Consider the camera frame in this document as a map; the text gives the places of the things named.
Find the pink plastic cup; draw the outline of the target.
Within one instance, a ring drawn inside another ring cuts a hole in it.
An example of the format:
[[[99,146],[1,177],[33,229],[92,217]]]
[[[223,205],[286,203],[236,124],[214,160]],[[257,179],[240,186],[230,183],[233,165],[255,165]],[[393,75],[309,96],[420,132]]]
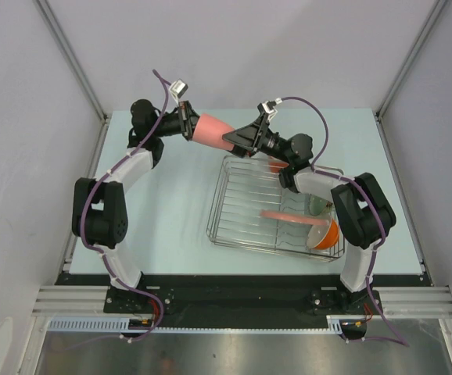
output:
[[[229,124],[209,115],[202,114],[193,131],[192,140],[195,143],[211,148],[232,151],[234,145],[223,139],[223,135],[234,130]]]

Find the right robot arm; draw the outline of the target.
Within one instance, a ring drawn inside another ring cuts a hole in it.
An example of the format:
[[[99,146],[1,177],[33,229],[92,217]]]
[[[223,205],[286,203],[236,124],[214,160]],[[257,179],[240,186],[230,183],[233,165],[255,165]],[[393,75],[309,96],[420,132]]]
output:
[[[271,116],[262,113],[251,124],[227,132],[222,139],[244,155],[262,152],[283,162],[278,178],[283,188],[316,195],[331,202],[340,231],[349,243],[340,280],[344,289],[336,294],[337,306],[355,313],[364,305],[362,290],[371,290],[378,248],[396,225],[396,214],[375,176],[362,173],[346,177],[316,166],[313,140],[307,134],[284,139],[270,130]]]

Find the orange white mug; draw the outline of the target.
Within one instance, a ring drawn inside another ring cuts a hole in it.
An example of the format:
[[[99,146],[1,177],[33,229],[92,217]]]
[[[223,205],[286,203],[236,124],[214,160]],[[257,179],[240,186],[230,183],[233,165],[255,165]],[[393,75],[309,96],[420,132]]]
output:
[[[279,159],[269,157],[268,158],[268,168],[272,173],[279,173],[281,170],[286,168],[289,164],[286,162],[283,162]]]

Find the orange white bowl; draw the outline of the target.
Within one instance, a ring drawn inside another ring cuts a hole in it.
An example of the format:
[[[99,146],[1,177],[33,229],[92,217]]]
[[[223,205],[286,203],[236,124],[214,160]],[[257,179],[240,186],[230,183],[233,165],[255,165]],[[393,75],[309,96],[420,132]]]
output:
[[[338,241],[338,225],[334,219],[330,219],[329,224],[312,226],[307,235],[306,245],[309,249],[325,250],[336,245]]]

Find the metal wire dish rack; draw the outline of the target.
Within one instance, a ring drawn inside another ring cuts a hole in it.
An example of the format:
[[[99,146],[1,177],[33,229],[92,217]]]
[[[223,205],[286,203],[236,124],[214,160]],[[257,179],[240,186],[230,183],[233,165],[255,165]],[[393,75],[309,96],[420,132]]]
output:
[[[332,204],[284,189],[276,159],[224,157],[206,233],[215,245],[301,256],[331,262],[341,258],[346,240],[323,248],[330,225],[337,223]]]

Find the pink cream floral plate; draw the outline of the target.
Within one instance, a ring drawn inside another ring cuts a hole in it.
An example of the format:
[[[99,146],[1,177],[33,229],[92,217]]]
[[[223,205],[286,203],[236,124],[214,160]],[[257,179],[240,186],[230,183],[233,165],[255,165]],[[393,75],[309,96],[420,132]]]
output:
[[[295,213],[286,213],[272,210],[261,210],[260,216],[268,219],[279,220],[286,223],[298,223],[310,226],[327,226],[331,223],[329,219],[319,219]]]

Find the green floral bowl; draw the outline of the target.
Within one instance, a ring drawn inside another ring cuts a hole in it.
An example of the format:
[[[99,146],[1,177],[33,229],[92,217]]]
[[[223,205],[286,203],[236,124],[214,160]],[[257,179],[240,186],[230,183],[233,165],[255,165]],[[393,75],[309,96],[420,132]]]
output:
[[[333,210],[333,203],[316,195],[310,195],[307,207],[309,214],[320,216],[330,213]]]

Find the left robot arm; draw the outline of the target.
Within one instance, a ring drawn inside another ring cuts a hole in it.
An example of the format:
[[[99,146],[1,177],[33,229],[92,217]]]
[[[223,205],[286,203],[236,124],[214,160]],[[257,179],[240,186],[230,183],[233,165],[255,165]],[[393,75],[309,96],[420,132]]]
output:
[[[158,164],[163,137],[192,139],[199,115],[188,101],[180,101],[171,112],[165,112],[146,99],[134,102],[130,112],[132,128],[123,158],[100,178],[82,177],[74,185],[72,231],[84,247],[97,253],[111,284],[124,290],[122,304],[137,313],[148,305],[149,294],[138,286],[142,271],[124,247],[128,232],[125,193]]]

